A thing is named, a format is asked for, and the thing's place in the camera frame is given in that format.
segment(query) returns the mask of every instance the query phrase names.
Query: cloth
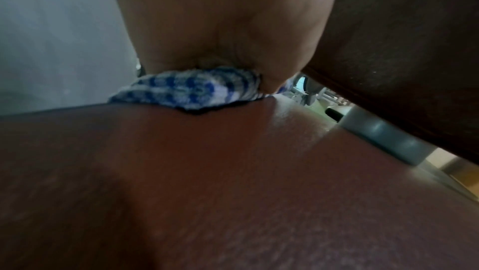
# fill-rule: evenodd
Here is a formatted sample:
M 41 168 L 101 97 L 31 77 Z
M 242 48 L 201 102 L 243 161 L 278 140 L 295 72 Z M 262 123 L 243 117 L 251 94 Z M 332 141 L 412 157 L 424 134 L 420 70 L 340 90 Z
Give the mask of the cloth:
M 240 101 L 254 101 L 270 95 L 258 92 L 260 77 L 251 70 L 221 66 L 215 69 L 167 71 L 145 75 L 120 89 L 110 103 L 157 104 L 185 110 L 219 107 Z M 291 82 L 277 93 L 291 88 Z

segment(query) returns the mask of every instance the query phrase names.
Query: hand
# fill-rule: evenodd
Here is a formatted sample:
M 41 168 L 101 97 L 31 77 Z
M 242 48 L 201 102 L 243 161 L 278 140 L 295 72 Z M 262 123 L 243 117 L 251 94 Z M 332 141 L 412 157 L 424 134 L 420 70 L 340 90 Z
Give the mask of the hand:
M 148 73 L 232 65 L 275 92 L 313 56 L 334 0 L 118 0 Z

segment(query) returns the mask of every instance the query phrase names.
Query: brown surface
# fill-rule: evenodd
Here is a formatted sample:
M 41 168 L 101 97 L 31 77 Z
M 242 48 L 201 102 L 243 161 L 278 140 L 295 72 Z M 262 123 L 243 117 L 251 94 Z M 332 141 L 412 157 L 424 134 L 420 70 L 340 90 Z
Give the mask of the brown surface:
M 476 204 L 290 100 L 0 121 L 0 269 L 477 269 Z
M 479 163 L 479 0 L 336 0 L 307 74 Z

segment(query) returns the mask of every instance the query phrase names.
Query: gray wall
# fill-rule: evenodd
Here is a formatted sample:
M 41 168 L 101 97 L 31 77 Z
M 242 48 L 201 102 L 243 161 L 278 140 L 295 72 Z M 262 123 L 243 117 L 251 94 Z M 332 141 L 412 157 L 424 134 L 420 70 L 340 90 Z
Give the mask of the gray wall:
M 0 114 L 104 102 L 135 64 L 115 0 L 0 0 Z

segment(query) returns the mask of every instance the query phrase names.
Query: white wall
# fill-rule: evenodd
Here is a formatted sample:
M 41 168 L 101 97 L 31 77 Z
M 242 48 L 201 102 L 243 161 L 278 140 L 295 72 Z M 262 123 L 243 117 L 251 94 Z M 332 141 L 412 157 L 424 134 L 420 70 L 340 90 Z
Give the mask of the white wall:
M 135 64 L 115 0 L 0 0 L 0 114 L 104 102 Z

